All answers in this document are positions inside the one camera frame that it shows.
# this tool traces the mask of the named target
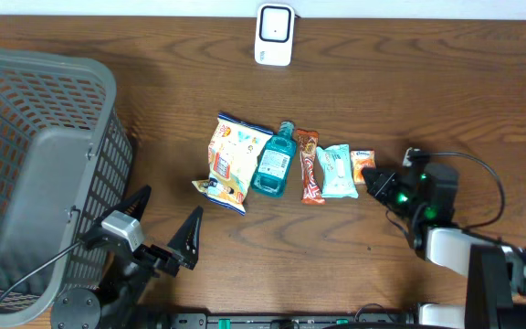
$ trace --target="laundry basket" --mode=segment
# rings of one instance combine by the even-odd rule
[[[121,201],[132,147],[99,62],[0,49],[0,293]],[[106,254],[75,249],[0,304],[0,326],[26,323],[63,290],[94,288]]]

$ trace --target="light blue packet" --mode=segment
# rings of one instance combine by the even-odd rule
[[[322,150],[316,148],[316,155],[324,171],[323,197],[358,197],[352,180],[351,153],[348,144],[334,145]]]

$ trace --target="bottle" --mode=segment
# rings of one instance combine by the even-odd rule
[[[282,122],[278,134],[265,144],[261,161],[251,181],[251,187],[256,192],[266,196],[283,196],[288,183],[289,167],[297,147],[291,138],[293,128],[293,123]]]

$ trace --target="snack bag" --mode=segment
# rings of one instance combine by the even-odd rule
[[[324,197],[358,197],[352,181],[351,158],[348,144],[330,146],[322,150],[316,149],[318,161],[324,170],[324,187],[321,194]]]
[[[363,168],[376,168],[374,151],[352,151],[352,180],[355,184],[364,184]]]
[[[296,130],[300,146],[301,180],[303,181],[303,197],[301,203],[307,205],[324,205],[326,200],[321,197],[320,188],[314,178],[314,159],[318,145],[318,133]]]
[[[208,145],[208,179],[192,184],[210,201],[245,215],[243,200],[257,168],[257,157],[273,132],[218,114]]]

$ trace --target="basket bottom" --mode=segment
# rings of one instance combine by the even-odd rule
[[[47,129],[32,140],[0,230],[0,289],[59,252],[87,164],[92,132]],[[42,294],[54,266],[32,276],[16,292]]]

